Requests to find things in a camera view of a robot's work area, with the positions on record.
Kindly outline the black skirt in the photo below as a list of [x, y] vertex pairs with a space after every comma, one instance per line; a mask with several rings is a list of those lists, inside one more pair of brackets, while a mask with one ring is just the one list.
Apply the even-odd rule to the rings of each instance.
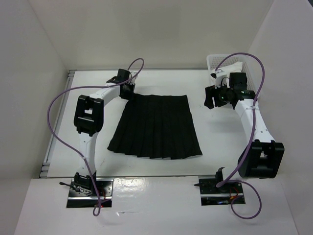
[[149, 159], [202, 155], [188, 97], [134, 94], [125, 105], [108, 150]]

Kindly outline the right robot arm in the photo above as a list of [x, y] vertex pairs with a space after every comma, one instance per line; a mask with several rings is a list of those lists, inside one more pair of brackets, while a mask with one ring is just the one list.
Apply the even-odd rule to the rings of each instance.
[[204, 105], [209, 109], [231, 105], [240, 118], [247, 139], [235, 169], [231, 173], [222, 169], [217, 172], [219, 177], [214, 180], [215, 189], [226, 192], [231, 187], [231, 180], [275, 178], [285, 148], [266, 127], [257, 95], [247, 88], [246, 74], [213, 71], [211, 76], [215, 84], [205, 88]]

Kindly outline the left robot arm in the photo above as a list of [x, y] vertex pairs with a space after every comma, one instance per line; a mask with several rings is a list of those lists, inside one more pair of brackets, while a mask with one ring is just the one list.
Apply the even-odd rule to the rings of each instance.
[[74, 175], [74, 185], [85, 195], [97, 191], [95, 147], [98, 133], [104, 125], [104, 107], [117, 97], [130, 98], [134, 93], [135, 74], [119, 69], [117, 76], [109, 79], [105, 88], [90, 95], [80, 95], [77, 100], [74, 126], [79, 136], [79, 169]]

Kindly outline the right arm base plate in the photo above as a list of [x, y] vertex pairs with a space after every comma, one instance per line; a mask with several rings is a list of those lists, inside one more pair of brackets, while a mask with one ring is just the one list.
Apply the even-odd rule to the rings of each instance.
[[244, 192], [241, 183], [227, 183], [220, 188], [216, 187], [217, 180], [212, 177], [200, 177], [194, 184], [200, 190], [202, 206], [245, 204]]

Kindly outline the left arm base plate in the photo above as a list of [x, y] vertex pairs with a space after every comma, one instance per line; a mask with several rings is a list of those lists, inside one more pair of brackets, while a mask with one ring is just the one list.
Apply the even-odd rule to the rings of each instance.
[[[112, 206], [113, 183], [114, 179], [109, 178], [97, 178], [96, 180], [102, 208]], [[76, 186], [73, 179], [69, 185], [67, 208], [94, 208], [97, 206], [98, 199], [95, 192]]]

